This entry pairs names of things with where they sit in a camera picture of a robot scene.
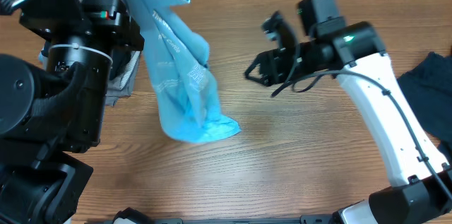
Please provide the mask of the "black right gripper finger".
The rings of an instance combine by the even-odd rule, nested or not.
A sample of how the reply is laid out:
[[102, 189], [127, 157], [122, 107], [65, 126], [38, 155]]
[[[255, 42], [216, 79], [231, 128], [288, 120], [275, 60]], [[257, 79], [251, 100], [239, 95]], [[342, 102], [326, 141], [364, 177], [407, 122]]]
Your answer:
[[294, 30], [279, 11], [265, 19], [261, 28], [271, 42], [276, 42], [279, 50], [294, 49], [298, 44]]
[[260, 85], [268, 85], [268, 74], [263, 58], [257, 56], [244, 72], [244, 77], [248, 81], [253, 81]]

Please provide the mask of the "light blue printed t-shirt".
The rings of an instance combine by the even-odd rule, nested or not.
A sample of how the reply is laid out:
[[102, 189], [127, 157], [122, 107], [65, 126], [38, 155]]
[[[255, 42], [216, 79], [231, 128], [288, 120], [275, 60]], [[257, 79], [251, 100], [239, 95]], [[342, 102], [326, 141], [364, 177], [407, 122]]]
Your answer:
[[209, 44], [172, 10], [191, 0], [122, 0], [140, 27], [143, 56], [164, 133], [178, 141], [209, 143], [240, 133], [222, 113], [209, 69]]

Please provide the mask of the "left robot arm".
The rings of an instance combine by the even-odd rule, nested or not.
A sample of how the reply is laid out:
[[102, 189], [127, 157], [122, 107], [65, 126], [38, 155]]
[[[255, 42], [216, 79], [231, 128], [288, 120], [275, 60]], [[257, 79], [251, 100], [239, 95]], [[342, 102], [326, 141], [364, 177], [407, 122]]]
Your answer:
[[1, 222], [65, 223], [93, 173], [115, 62], [143, 49], [121, 0], [1, 0], [47, 43], [47, 64], [1, 55]]

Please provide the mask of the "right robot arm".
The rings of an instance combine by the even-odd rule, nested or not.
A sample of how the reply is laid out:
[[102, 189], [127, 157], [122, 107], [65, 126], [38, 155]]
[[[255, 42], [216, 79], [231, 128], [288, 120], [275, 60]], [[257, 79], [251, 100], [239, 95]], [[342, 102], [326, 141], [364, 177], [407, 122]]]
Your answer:
[[329, 16], [301, 43], [280, 13], [263, 25], [278, 48], [250, 66], [254, 81], [277, 92], [323, 76], [337, 80], [367, 125], [389, 187], [336, 211], [333, 223], [425, 223], [451, 212], [451, 164], [422, 130], [396, 80], [391, 59], [370, 23]]

